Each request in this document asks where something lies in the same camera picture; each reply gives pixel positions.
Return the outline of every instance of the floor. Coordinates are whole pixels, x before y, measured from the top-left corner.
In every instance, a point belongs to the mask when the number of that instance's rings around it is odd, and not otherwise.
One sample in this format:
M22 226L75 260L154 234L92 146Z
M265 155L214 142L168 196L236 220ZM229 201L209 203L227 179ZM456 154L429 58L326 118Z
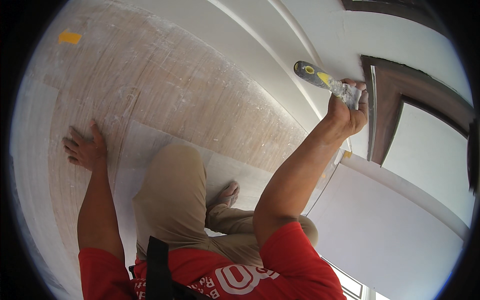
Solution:
M77 44L59 43L66 29L82 35ZM127 264L135 235L130 199L161 146L199 149L207 197L237 180L236 206L254 209L273 172L307 135L257 82L170 21L117 1L68 2L26 69L10 147L24 229L35 243L29 247L42 255L41 273L53 274L55 295L65 299L81 299L76 224L90 172L67 162L60 141L70 125L91 137L91 118L108 147ZM333 170L322 176L310 207Z

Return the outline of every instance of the left hand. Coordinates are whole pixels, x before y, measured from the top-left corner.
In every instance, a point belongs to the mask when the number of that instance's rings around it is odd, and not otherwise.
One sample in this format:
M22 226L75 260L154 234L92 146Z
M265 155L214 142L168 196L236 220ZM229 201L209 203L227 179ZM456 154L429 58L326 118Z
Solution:
M332 94L325 119L338 125L342 136L346 139L358 133L368 122L368 93L367 85L363 82L355 82L348 78L343 79L342 82L361 90L359 109L348 109L342 99Z
M70 163L93 171L98 163L106 163L107 146L94 120L90 121L90 129L93 133L93 141L84 140L73 127L70 127L73 141L63 138L62 143L65 145L63 149L70 155L68 157Z

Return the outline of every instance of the khaki pants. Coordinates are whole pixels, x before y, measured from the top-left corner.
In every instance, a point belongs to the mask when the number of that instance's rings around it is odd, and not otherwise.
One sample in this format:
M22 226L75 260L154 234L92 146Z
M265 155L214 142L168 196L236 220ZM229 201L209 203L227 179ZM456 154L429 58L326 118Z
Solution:
M220 204L206 216L205 183L205 167L196 149L170 144L158 152L133 198L138 257L146 259L148 239L154 236L166 242L170 251L208 250L235 264L263 267L253 233L253 211ZM315 225L304 216L299 217L299 222L315 246ZM204 227L227 235L209 237Z

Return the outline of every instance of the forearm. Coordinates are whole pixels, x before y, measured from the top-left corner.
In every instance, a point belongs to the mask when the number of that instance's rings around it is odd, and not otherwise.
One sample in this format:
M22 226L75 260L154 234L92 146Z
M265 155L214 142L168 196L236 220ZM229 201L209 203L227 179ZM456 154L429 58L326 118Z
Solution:
M278 227L297 220L328 161L345 140L341 133L335 122L324 119L275 172L253 216L260 245Z
M108 182L106 158L95 164L78 215L78 246L99 248L125 260L117 214Z

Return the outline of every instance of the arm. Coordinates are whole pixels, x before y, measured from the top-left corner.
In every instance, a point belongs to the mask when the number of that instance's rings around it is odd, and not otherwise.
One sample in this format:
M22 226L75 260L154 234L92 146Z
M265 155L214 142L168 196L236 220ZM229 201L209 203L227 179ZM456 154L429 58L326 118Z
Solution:
M117 214L108 182L107 147L95 121L90 121L93 141L84 140L72 127L74 142L64 138L68 161L92 171L84 202L78 214L78 247L98 248L110 252L124 263Z
M260 248L277 229L298 220L332 155L346 138L367 123L366 85L350 79L343 82L362 91L359 110L349 110L340 98L332 95L325 118L275 172L253 214Z

